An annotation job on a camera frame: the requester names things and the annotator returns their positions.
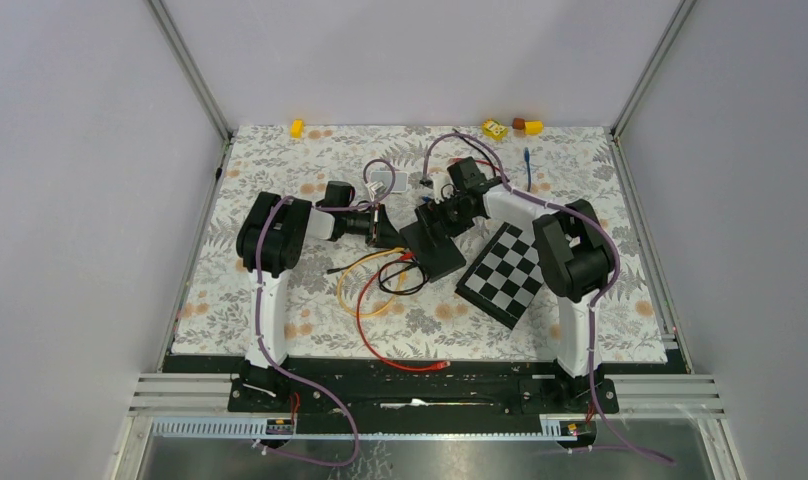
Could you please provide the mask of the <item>black router box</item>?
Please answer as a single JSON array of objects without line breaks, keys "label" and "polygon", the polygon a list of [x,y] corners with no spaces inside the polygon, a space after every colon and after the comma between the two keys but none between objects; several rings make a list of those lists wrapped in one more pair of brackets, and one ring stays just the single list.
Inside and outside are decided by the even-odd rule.
[{"label": "black router box", "polygon": [[429,282],[436,282],[466,265],[462,252],[439,222],[427,225],[416,221],[403,227],[400,234]]}]

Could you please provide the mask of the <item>white network switch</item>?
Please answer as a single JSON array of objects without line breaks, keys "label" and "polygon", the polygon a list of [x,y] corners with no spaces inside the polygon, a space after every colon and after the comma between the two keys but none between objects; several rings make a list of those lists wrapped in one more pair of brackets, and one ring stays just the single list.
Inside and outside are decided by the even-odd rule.
[{"label": "white network switch", "polygon": [[386,185],[386,193],[399,194],[405,193],[409,189],[409,174],[403,171],[375,170],[369,174],[369,182],[380,181]]}]

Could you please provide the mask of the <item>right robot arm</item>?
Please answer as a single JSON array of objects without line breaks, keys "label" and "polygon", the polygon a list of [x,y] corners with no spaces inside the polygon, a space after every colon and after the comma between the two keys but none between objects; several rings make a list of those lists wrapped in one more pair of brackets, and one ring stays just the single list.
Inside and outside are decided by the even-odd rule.
[{"label": "right robot arm", "polygon": [[435,199],[415,210],[401,235],[431,281],[457,270],[458,295],[514,328],[542,288],[558,299],[561,337],[556,362],[567,374],[555,402],[577,412],[593,398],[595,323],[589,313],[617,261],[595,210],[585,200],[551,206],[487,177],[473,158],[431,180]]}]

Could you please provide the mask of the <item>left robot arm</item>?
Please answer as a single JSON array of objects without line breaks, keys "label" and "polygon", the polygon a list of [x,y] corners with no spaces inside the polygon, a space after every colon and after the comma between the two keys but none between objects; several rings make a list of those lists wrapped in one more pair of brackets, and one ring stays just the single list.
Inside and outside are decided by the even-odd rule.
[{"label": "left robot arm", "polygon": [[253,282],[253,337],[239,378],[252,388],[252,398],[265,410],[281,409],[290,397],[288,381],[274,368],[287,358],[287,287],[305,240],[335,242],[355,235],[370,248],[406,246],[383,205],[356,204],[355,197],[355,187],[341,181],[327,183],[324,197],[316,203],[261,192],[241,225],[236,252]]}]

